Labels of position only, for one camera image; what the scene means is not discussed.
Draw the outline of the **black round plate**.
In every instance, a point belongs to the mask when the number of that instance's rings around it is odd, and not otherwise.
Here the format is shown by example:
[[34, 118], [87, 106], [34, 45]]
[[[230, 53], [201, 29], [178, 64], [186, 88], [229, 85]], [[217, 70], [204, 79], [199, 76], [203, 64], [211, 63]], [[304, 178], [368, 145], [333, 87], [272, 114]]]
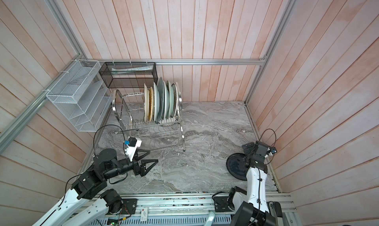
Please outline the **black round plate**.
[[242, 153], [232, 154], [226, 162], [228, 172], [236, 179], [247, 181], [246, 155]]

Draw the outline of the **stainless steel dish rack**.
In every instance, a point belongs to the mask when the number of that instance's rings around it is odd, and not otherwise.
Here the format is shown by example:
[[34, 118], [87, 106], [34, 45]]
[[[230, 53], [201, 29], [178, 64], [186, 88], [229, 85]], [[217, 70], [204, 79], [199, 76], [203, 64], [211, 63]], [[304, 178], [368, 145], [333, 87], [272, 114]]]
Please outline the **stainless steel dish rack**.
[[153, 152], [176, 148], [186, 150], [182, 111], [174, 116], [178, 122], [169, 127], [161, 126], [160, 120], [144, 122], [144, 91], [121, 94], [119, 90], [113, 92], [112, 109], [118, 126], [128, 136], [140, 138], [143, 149]]

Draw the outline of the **cream floral plate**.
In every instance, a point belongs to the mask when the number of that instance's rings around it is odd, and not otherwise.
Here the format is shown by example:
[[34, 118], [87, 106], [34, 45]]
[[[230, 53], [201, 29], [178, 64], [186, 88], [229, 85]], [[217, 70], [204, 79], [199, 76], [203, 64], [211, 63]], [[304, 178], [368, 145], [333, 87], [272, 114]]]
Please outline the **cream floral plate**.
[[144, 122], [149, 121], [149, 89], [144, 84]]

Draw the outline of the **yellow woven coaster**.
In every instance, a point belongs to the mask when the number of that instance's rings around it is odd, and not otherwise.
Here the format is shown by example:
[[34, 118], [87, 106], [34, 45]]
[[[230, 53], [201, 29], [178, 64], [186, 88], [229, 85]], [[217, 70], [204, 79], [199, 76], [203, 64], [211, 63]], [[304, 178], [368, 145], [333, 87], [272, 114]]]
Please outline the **yellow woven coaster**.
[[154, 89], [150, 87], [149, 89], [149, 121], [153, 121], [154, 119]]

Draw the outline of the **orange sunburst plate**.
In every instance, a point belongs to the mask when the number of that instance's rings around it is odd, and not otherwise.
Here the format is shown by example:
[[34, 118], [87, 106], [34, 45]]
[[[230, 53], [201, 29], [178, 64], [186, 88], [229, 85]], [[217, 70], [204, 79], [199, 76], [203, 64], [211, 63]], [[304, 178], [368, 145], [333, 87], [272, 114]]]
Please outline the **orange sunburst plate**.
[[176, 82], [175, 83], [175, 87], [176, 87], [176, 114], [179, 115], [179, 113], [181, 111], [183, 111], [183, 104], [182, 104], [182, 94], [181, 94], [181, 91], [179, 89], [179, 84]]
[[155, 121], [159, 121], [160, 120], [160, 117], [159, 117], [159, 111], [160, 111], [160, 96], [159, 96], [159, 90], [158, 90], [158, 87], [156, 85], [156, 83], [154, 83], [154, 119]]

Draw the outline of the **white green clover plate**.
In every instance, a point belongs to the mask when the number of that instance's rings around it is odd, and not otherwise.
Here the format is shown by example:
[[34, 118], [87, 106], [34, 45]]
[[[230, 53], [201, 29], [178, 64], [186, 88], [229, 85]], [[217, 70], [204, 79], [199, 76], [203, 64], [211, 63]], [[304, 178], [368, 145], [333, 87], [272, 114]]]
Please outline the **white green clover plate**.
[[168, 90], [168, 101], [169, 101], [167, 117], [171, 118], [173, 117], [173, 113], [174, 113], [174, 91], [173, 91], [173, 87], [170, 81], [166, 82], [166, 86]]

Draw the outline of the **light blue flower plate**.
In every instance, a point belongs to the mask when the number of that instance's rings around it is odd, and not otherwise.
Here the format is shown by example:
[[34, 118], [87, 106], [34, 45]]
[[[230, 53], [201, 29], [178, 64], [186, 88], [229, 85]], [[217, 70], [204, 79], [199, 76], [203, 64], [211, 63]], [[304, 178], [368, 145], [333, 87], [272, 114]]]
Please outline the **light blue flower plate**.
[[174, 104], [173, 104], [173, 117], [177, 115], [177, 112], [178, 112], [178, 106], [179, 106], [179, 97], [178, 97], [178, 83], [175, 82], [173, 85], [172, 85], [172, 89], [173, 89], [173, 95], [174, 95]]

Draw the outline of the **large teal plate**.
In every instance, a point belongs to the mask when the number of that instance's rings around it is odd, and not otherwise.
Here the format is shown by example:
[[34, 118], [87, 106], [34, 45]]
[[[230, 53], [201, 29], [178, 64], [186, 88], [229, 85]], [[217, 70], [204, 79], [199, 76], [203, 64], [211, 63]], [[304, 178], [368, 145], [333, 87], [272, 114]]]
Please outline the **large teal plate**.
[[167, 87], [166, 83], [163, 80], [162, 77], [160, 77], [158, 81], [158, 91], [159, 91], [159, 114], [158, 118], [159, 120], [166, 119], [167, 116], [167, 106], [168, 106], [168, 100], [167, 100]]

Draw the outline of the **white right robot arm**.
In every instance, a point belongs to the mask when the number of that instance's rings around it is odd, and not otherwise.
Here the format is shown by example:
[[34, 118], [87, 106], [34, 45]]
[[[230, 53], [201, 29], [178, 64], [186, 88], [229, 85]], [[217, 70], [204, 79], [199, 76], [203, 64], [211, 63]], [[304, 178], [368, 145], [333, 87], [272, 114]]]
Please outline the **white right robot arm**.
[[242, 146], [244, 153], [232, 154], [227, 159], [227, 170], [235, 178], [247, 181], [247, 190], [232, 188], [228, 204], [235, 211], [232, 226], [275, 226], [266, 201], [265, 181], [268, 167], [265, 159], [276, 149], [261, 141]]

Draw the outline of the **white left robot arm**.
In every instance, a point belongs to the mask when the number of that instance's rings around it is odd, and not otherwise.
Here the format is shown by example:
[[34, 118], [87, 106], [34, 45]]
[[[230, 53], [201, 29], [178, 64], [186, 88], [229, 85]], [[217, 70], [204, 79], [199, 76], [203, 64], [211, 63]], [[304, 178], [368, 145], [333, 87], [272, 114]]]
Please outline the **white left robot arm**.
[[85, 226], [108, 213], [118, 215], [123, 200], [115, 189], [107, 190], [108, 181], [133, 171], [145, 176], [158, 160], [144, 156], [117, 159], [114, 149], [104, 149], [93, 158], [93, 164], [73, 182], [65, 195], [38, 221], [36, 226]]

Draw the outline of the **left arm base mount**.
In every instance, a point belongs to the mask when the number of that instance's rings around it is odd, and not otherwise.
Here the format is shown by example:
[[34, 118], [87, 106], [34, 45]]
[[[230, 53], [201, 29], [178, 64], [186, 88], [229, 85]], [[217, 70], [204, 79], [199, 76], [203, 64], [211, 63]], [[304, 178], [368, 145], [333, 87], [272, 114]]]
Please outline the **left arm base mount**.
[[126, 214], [126, 215], [133, 215], [135, 214], [136, 207], [137, 207], [137, 201], [136, 198], [118, 198], [114, 200], [110, 200], [108, 203], [108, 210], [106, 210], [106, 214]]

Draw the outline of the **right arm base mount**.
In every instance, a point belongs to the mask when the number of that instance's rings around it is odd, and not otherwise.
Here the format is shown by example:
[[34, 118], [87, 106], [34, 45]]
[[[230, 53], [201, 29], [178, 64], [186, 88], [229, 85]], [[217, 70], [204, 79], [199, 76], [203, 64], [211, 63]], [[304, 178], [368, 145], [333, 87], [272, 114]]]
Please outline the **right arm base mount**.
[[228, 196], [214, 196], [212, 197], [214, 201], [214, 208], [216, 212], [233, 212], [234, 206], [230, 201]]

